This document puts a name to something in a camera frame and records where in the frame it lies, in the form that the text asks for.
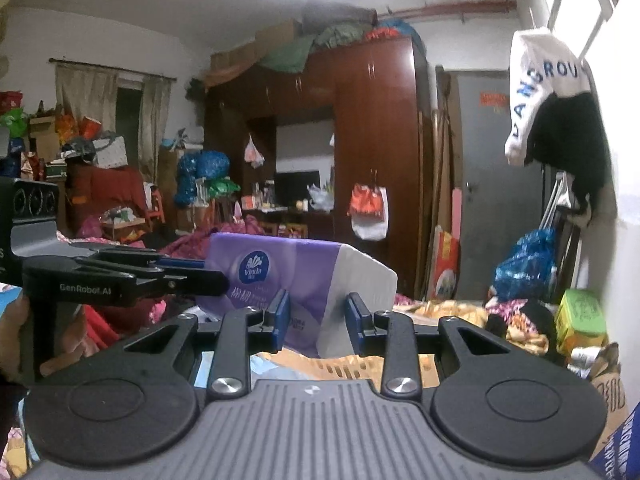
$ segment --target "camera lens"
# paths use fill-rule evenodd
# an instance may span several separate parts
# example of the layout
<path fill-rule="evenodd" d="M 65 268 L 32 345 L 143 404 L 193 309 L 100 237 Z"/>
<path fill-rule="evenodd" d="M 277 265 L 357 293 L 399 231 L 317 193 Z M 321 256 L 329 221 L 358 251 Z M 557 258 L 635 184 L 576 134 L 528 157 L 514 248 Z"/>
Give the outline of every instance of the camera lens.
<path fill-rule="evenodd" d="M 21 215 L 27 205 L 27 196 L 23 189 L 19 189 L 14 195 L 14 214 Z"/>
<path fill-rule="evenodd" d="M 44 198 L 44 211 L 48 214 L 55 214 L 56 212 L 56 196 L 53 191 L 49 191 Z"/>
<path fill-rule="evenodd" d="M 29 193 L 29 213 L 33 216 L 37 216 L 42 211 L 42 190 L 39 188 L 33 189 Z"/>

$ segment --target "green plastic bag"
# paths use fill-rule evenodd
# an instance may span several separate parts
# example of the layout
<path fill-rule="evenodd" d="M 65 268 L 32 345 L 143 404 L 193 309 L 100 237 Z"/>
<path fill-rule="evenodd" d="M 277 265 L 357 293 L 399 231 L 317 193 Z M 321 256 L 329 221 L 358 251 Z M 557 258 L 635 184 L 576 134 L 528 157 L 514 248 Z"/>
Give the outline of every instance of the green plastic bag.
<path fill-rule="evenodd" d="M 27 131 L 27 115 L 23 113 L 22 108 L 9 110 L 0 117 L 0 126 L 9 128 L 11 137 L 21 137 Z"/>
<path fill-rule="evenodd" d="M 240 186 L 229 177 L 207 180 L 207 184 L 209 185 L 210 198 L 220 198 L 221 196 L 228 196 L 240 191 Z"/>

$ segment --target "wooden wardrobe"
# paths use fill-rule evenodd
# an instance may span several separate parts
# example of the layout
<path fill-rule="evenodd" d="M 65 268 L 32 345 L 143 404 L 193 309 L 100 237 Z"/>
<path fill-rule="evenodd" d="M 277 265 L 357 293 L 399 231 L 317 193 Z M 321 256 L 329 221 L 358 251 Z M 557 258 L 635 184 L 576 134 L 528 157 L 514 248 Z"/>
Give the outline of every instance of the wooden wardrobe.
<path fill-rule="evenodd" d="M 395 270 L 398 291 L 414 296 L 424 274 L 433 163 L 427 62 L 411 38 L 324 50 L 308 58 L 302 74 L 255 65 L 209 89 L 205 149 L 225 152 L 231 178 L 250 192 L 275 172 L 281 118 L 305 122 L 323 114 L 335 126 L 335 241 Z M 244 163 L 249 132 L 266 158 L 258 170 Z M 376 172 L 388 193 L 388 236 L 364 242 L 346 213 L 354 184 L 369 184 Z"/>

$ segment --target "red bag on wardrobe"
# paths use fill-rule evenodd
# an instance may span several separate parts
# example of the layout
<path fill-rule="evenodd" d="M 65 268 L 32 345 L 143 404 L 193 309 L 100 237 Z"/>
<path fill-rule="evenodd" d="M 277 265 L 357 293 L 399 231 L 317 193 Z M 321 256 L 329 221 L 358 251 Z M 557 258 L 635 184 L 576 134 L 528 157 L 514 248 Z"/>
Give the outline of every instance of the red bag on wardrobe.
<path fill-rule="evenodd" d="M 351 202 L 347 215 L 373 216 L 383 219 L 385 216 L 385 203 L 380 190 L 377 187 L 356 184 L 351 192 Z"/>

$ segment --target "red sign on door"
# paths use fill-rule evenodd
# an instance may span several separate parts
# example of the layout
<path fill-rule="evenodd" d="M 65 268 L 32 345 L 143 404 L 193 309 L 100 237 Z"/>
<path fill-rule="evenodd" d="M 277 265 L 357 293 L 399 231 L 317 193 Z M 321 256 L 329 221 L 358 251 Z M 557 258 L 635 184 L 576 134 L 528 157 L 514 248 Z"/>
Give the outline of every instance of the red sign on door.
<path fill-rule="evenodd" d="M 509 106 L 509 96 L 506 94 L 480 92 L 480 105 L 492 106 L 494 108 L 497 108 L 497 107 L 507 108 Z"/>

